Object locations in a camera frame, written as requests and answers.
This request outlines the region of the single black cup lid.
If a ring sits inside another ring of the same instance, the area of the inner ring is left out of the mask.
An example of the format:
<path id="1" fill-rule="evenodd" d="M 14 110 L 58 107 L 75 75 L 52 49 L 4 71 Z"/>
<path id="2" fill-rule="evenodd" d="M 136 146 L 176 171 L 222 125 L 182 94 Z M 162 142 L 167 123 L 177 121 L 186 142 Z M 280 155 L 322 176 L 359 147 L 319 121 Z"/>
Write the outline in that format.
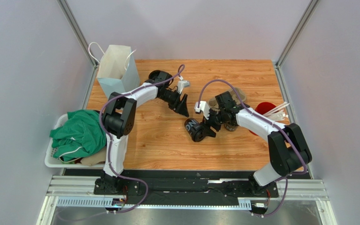
<path id="1" fill-rule="evenodd" d="M 193 142 L 202 141 L 207 135 L 204 127 L 195 125 L 190 128 L 190 136 Z"/>

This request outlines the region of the white paper bag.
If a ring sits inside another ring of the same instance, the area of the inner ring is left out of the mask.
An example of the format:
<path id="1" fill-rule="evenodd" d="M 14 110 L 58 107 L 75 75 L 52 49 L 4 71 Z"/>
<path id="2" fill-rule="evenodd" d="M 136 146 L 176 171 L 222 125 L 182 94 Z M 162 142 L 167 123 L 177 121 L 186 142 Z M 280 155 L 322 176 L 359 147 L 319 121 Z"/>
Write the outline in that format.
<path id="1" fill-rule="evenodd" d="M 135 50 L 125 45 L 109 45 L 104 51 L 97 45 L 102 52 L 101 59 L 97 59 L 91 53 L 92 44 L 97 43 L 89 44 L 88 53 L 98 63 L 97 81 L 107 98 L 113 92 L 121 94 L 140 86 L 141 80 L 133 56 Z"/>

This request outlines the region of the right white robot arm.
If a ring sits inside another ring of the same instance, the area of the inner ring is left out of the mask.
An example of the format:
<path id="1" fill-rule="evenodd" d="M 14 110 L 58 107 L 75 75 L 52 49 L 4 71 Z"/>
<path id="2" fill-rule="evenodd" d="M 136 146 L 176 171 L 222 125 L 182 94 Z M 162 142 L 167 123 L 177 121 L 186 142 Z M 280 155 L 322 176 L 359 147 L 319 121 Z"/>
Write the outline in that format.
<path id="1" fill-rule="evenodd" d="M 248 189 L 254 195 L 259 195 L 280 178 L 297 173 L 299 168 L 307 172 L 312 155 L 299 125 L 286 125 L 264 117 L 243 102 L 236 103 L 228 91 L 215 99 L 216 110 L 205 101 L 195 104 L 195 112 L 203 113 L 203 136 L 215 137 L 222 125 L 230 125 L 246 128 L 268 143 L 269 163 L 248 178 Z"/>

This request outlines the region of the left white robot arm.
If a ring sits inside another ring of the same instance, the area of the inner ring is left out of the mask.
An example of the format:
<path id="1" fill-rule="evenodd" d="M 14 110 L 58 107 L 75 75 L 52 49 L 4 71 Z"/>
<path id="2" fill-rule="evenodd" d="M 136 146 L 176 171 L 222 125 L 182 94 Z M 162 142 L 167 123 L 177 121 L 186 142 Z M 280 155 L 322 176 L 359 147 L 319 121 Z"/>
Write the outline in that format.
<path id="1" fill-rule="evenodd" d="M 128 135 L 135 125 L 135 114 L 139 106 L 159 98 L 168 104 L 175 113 L 189 117 L 187 94 L 182 91 L 190 86 L 180 71 L 175 89 L 170 85 L 174 79 L 161 70 L 152 71 L 148 79 L 138 88 L 119 94 L 113 92 L 100 112 L 100 125 L 106 133 L 107 153 L 101 177 L 95 182 L 94 193 L 97 195 L 117 195 L 125 192 L 124 160 L 128 147 Z"/>

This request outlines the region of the single dark coffee cup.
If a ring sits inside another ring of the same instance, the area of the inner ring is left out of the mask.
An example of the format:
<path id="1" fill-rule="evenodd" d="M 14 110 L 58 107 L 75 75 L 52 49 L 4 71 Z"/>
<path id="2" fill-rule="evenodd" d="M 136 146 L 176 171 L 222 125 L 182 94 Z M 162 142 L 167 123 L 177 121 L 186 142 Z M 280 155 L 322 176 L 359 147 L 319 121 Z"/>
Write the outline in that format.
<path id="1" fill-rule="evenodd" d="M 194 138 L 201 131 L 200 123 L 194 118 L 188 118 L 184 122 L 184 127 L 192 138 Z"/>

